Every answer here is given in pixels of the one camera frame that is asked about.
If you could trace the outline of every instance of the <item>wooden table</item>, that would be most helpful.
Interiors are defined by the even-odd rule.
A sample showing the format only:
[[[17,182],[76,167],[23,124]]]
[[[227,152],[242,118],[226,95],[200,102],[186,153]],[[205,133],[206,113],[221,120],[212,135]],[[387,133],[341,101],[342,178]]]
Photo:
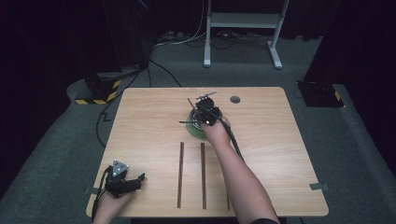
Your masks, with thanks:
[[[227,117],[242,155],[268,191],[280,217],[321,217],[329,212],[285,92],[259,88],[142,88],[125,90],[94,186],[118,160],[130,165],[126,179],[146,173],[142,189],[121,217],[233,217],[216,154],[190,135],[188,98],[210,97]],[[232,96],[241,102],[234,104]],[[180,208],[177,208],[180,142],[184,143]],[[205,144],[205,196],[201,143]],[[90,216],[94,195],[87,206]]]

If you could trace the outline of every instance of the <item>forearm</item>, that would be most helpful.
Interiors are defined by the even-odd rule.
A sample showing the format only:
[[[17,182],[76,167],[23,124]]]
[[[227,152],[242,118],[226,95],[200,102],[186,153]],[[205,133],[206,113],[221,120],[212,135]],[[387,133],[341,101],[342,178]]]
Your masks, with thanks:
[[[278,221],[270,198],[260,180],[230,145],[214,146],[228,196],[239,223],[266,217]]]

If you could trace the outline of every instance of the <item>small round object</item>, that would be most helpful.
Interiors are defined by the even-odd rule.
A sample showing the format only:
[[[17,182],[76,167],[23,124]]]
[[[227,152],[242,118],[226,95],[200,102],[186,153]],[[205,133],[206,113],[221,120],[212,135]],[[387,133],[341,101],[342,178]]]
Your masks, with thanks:
[[[241,102],[241,98],[239,98],[239,96],[232,96],[230,98],[230,101],[234,104],[238,104],[239,102]]]

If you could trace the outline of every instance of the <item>metal stand leg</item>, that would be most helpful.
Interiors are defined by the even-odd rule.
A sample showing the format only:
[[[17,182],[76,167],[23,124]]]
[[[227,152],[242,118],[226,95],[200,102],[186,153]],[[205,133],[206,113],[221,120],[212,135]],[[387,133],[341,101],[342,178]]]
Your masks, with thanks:
[[[204,54],[204,67],[210,67],[210,14],[211,14],[212,1],[208,0],[207,3],[207,21],[206,21],[206,41],[205,41],[205,54]]]
[[[277,39],[279,38],[280,29],[282,28],[283,20],[285,20],[285,15],[286,15],[286,10],[288,9],[288,5],[289,5],[289,0],[285,0],[285,2],[283,3],[282,11],[280,12],[279,15],[279,19],[277,21],[277,25],[274,33],[274,39],[272,41],[267,42],[276,69],[282,69],[282,63],[280,62],[279,56],[277,55],[277,51],[276,51],[276,42]]]

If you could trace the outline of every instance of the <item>hand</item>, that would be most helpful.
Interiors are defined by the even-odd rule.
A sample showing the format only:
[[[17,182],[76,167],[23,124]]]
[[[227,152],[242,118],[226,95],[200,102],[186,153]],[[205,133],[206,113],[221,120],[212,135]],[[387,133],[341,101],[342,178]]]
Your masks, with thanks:
[[[120,198],[114,197],[110,192],[105,191],[99,200],[98,209],[96,210],[94,224],[109,224],[120,213],[121,209],[134,196],[136,191],[122,195]]]
[[[230,121],[227,118],[221,118],[229,127],[231,127]],[[220,147],[224,145],[230,145],[230,136],[227,134],[224,125],[220,120],[217,120],[213,126],[205,123],[201,124],[202,129],[205,132],[207,141],[212,144],[213,147]]]

